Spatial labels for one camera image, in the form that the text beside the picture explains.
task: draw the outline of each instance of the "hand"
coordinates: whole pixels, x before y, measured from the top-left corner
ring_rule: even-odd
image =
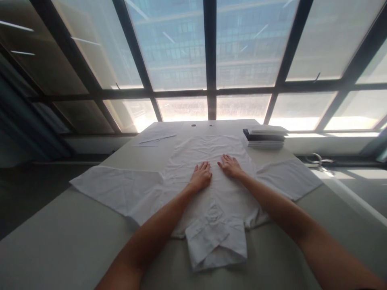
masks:
[[[195,170],[193,171],[191,180],[188,184],[193,186],[196,192],[210,185],[212,177],[210,167],[208,161],[202,162],[200,166],[195,166]]]
[[[223,164],[218,162],[218,165],[226,176],[238,178],[241,174],[244,173],[235,157],[230,157],[227,154],[223,154],[221,159]]]

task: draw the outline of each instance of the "window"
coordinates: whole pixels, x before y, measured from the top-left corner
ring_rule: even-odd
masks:
[[[274,86],[297,6],[297,0],[217,0],[218,89]]]
[[[94,101],[54,102],[80,134],[113,133]]]
[[[387,114],[387,91],[352,91],[325,130],[372,129]]]
[[[287,81],[339,79],[384,0],[314,0]]]
[[[207,97],[157,99],[163,121],[208,120]]]
[[[104,100],[123,133],[140,133],[157,122],[150,99]]]
[[[266,95],[224,95],[216,101],[216,119],[256,119],[263,124],[270,94]]]
[[[153,90],[205,89],[203,1],[126,0]]]
[[[0,1],[0,42],[47,95],[86,94],[28,0]]]
[[[356,83],[387,83],[387,40]]]
[[[142,88],[111,0],[52,0],[103,89]]]
[[[336,92],[279,94],[269,125],[289,131],[314,130]]]

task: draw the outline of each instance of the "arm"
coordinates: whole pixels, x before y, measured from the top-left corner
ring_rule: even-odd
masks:
[[[126,243],[96,290],[139,289],[141,278],[171,236],[191,198],[210,184],[210,164],[196,165],[186,188],[144,223]]]
[[[299,246],[323,289],[387,289],[384,281],[349,254],[296,204],[248,176],[235,158],[218,162],[224,174],[238,179]]]

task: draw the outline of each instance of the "left hand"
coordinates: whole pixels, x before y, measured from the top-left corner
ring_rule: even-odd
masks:
[[[193,186],[196,191],[206,188],[210,185],[212,173],[210,172],[210,163],[202,162],[200,166],[196,165],[193,171],[189,185]]]

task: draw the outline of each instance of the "tabletop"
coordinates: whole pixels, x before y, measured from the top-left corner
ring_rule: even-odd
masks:
[[[179,139],[236,135],[255,120],[184,122],[159,147],[134,147],[132,139],[101,165],[161,171]],[[247,147],[258,167],[295,158],[287,149]],[[298,201],[335,239],[378,274],[387,234],[322,185]],[[133,224],[70,187],[0,241],[0,289],[93,289]],[[146,272],[142,289],[319,289],[294,242],[274,223],[246,232],[248,261],[193,273],[186,240],[171,239]]]

